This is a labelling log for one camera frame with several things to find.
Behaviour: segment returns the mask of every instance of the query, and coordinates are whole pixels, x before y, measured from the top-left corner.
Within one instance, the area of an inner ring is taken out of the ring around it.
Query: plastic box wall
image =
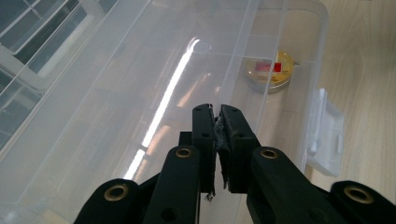
[[[0,218],[73,222],[107,180],[157,174],[204,103],[237,106],[262,145],[304,169],[326,26],[324,6],[311,0],[120,0],[3,148]],[[278,49],[297,64],[290,85],[267,94],[247,81],[242,61],[273,60]],[[241,222],[245,202],[217,177],[201,222]]]

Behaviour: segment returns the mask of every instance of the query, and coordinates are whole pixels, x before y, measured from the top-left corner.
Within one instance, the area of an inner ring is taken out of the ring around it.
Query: red object
[[[271,68],[270,63],[265,62],[257,62],[255,70],[257,72],[269,72]],[[281,72],[282,71],[282,63],[275,63],[274,64],[274,72]]]

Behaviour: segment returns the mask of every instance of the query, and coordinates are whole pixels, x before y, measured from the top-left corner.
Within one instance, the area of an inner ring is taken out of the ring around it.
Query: transparent plastic container
[[[119,0],[90,18],[74,53],[47,63],[51,77],[33,85],[22,70],[0,95],[8,114],[15,95],[33,99],[0,151],[0,222],[72,223],[107,180],[158,174],[200,104],[240,108],[262,145],[304,169],[328,22],[319,1]],[[248,80],[244,59],[273,67],[279,49],[293,74],[268,94]],[[217,196],[202,200],[200,221],[245,223],[245,197],[221,190],[217,167]]]

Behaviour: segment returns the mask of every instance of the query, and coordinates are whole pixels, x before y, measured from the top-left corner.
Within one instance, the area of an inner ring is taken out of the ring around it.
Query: beige surface
[[[345,116],[339,177],[308,170],[314,184],[361,182],[396,202],[396,1],[321,0],[330,14],[321,88]]]

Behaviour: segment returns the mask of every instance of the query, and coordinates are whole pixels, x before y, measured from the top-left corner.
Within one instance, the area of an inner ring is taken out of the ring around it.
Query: yellow round container
[[[265,59],[245,59],[247,77],[258,84],[261,89],[264,89],[268,82],[268,78],[271,74],[271,63],[271,60]],[[279,91],[289,82],[293,72],[293,66],[294,60],[287,53],[279,50],[276,54],[276,61],[268,92]]]

